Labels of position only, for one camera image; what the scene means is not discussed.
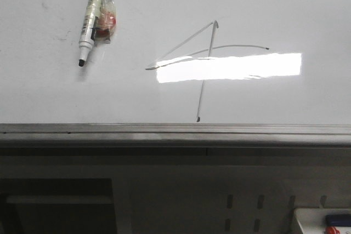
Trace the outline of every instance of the white surface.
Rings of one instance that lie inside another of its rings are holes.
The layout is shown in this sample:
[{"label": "white surface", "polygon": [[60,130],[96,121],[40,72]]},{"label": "white surface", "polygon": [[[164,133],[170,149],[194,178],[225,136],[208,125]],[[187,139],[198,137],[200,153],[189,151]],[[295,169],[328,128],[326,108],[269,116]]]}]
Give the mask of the white surface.
[{"label": "white surface", "polygon": [[301,54],[267,54],[246,57],[205,57],[157,69],[159,83],[193,79],[260,79],[296,76],[301,72]]},{"label": "white surface", "polygon": [[325,234],[325,216],[333,214],[349,214],[351,209],[315,209],[298,208],[294,213],[298,229],[293,230],[293,234]]},{"label": "white surface", "polygon": [[[202,122],[351,123],[351,0],[115,0],[116,35],[81,69],[87,1],[2,0],[0,123],[195,122],[201,81],[159,84],[144,69],[214,19],[214,45],[271,50],[213,56],[301,53],[302,68],[299,76],[206,81]],[[210,35],[168,58],[207,48]]]}]

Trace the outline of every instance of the whiteboard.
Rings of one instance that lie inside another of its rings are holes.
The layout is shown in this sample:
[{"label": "whiteboard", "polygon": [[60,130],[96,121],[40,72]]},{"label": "whiteboard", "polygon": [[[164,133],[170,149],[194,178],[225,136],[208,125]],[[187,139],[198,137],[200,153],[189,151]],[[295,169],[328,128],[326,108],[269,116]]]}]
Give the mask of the whiteboard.
[{"label": "whiteboard", "polygon": [[202,123],[351,123],[351,0],[115,0],[111,44],[80,68],[87,1],[2,0],[0,123],[194,123],[202,81],[160,83],[145,68],[213,20],[214,45],[270,48],[213,56],[298,53],[302,64],[294,76],[206,80]]}]

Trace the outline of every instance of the dry erase marker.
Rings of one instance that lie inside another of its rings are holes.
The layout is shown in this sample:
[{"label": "dry erase marker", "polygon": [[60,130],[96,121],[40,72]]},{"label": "dry erase marker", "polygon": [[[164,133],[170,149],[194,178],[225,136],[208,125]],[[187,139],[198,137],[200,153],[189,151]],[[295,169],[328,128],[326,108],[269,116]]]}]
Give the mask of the dry erase marker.
[{"label": "dry erase marker", "polygon": [[79,59],[79,66],[83,67],[87,61],[89,52],[94,47],[95,41],[95,26],[101,15],[101,4],[103,0],[89,0],[86,15],[84,18],[81,38],[79,40],[79,48],[81,50],[81,56]]}]

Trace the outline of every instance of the metal ledge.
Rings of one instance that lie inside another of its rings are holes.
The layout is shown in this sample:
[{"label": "metal ledge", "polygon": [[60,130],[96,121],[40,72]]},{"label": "metal ledge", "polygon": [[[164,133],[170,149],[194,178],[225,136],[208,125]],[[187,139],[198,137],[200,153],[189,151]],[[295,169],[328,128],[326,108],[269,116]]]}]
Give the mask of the metal ledge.
[{"label": "metal ledge", "polygon": [[279,124],[0,124],[8,143],[218,143],[351,145],[351,125]]}]

